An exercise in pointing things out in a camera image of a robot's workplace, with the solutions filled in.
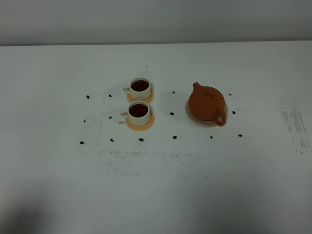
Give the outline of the brown clay teapot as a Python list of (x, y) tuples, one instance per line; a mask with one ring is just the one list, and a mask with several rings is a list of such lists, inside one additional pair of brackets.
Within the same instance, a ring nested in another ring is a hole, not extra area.
[(194, 83), (188, 108), (196, 120), (213, 121), (218, 126), (226, 124), (225, 99), (216, 88)]

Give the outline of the beige round teapot saucer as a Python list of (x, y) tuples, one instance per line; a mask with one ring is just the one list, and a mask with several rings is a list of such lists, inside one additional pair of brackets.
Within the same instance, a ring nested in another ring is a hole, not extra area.
[[(225, 115), (227, 117), (228, 115), (228, 106), (227, 106), (227, 103), (225, 102), (224, 103), (224, 112), (225, 112)], [(185, 113), (187, 115), (187, 117), (190, 119), (191, 122), (193, 122), (194, 124), (198, 125), (198, 126), (201, 126), (201, 127), (215, 127), (215, 126), (218, 126), (214, 120), (211, 120), (211, 121), (203, 121), (203, 120), (200, 120), (196, 117), (194, 117), (189, 109), (189, 100), (187, 100), (186, 104), (185, 104)], [(222, 122), (222, 115), (219, 116), (219, 122)]]

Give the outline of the front orange coaster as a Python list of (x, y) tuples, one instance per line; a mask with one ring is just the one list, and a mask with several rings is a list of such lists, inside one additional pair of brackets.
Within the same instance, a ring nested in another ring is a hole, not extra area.
[(146, 131), (149, 128), (152, 127), (155, 121), (155, 115), (152, 111), (149, 111), (148, 114), (146, 114), (143, 117), (133, 117), (129, 116), (125, 120), (126, 125), (134, 131)]

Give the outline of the orange coaster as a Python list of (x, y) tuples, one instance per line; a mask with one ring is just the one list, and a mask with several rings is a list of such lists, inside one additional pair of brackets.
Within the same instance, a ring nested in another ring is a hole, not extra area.
[[(155, 93), (154, 93), (154, 90), (152, 89), (151, 95), (147, 99), (145, 99), (144, 102), (146, 102), (148, 104), (151, 103), (154, 99), (154, 96), (155, 96)], [(126, 94), (126, 97), (127, 97), (127, 100), (129, 101), (129, 103), (136, 101), (136, 99), (134, 99), (130, 94)]]
[(152, 127), (155, 121), (155, 115), (152, 111), (149, 111), (148, 114), (146, 114), (143, 117), (133, 117), (129, 116), (125, 120), (126, 125), (134, 131), (146, 131), (149, 128)]

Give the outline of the front white teacup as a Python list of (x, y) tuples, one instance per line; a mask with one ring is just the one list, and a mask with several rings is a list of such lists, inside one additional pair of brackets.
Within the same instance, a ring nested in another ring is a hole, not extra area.
[(148, 103), (137, 100), (130, 103), (127, 109), (122, 110), (120, 115), (134, 126), (143, 126), (149, 122), (151, 110)]

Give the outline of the white teacup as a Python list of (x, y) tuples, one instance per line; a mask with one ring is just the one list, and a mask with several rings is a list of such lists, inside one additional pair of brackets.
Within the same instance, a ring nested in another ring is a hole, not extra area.
[(152, 85), (146, 78), (136, 78), (123, 86), (122, 90), (134, 100), (146, 100), (152, 94)]
[(122, 110), (120, 115), (134, 126), (143, 126), (149, 122), (151, 110), (148, 103), (137, 100), (130, 103), (127, 109)]

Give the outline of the rear orange coaster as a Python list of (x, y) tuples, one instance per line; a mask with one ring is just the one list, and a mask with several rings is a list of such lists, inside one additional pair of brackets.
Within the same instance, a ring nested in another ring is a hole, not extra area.
[[(154, 93), (154, 90), (152, 89), (151, 95), (147, 99), (145, 99), (144, 102), (146, 102), (148, 104), (151, 103), (154, 99), (154, 96), (155, 96), (155, 93)], [(136, 101), (136, 99), (134, 99), (130, 94), (126, 94), (126, 97), (127, 97), (127, 100), (129, 101), (129, 103)]]

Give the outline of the rear white teacup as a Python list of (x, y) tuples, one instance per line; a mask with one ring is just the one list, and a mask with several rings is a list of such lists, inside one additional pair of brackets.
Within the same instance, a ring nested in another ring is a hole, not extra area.
[(134, 100), (146, 100), (152, 94), (152, 85), (146, 78), (136, 78), (123, 86), (122, 90)]

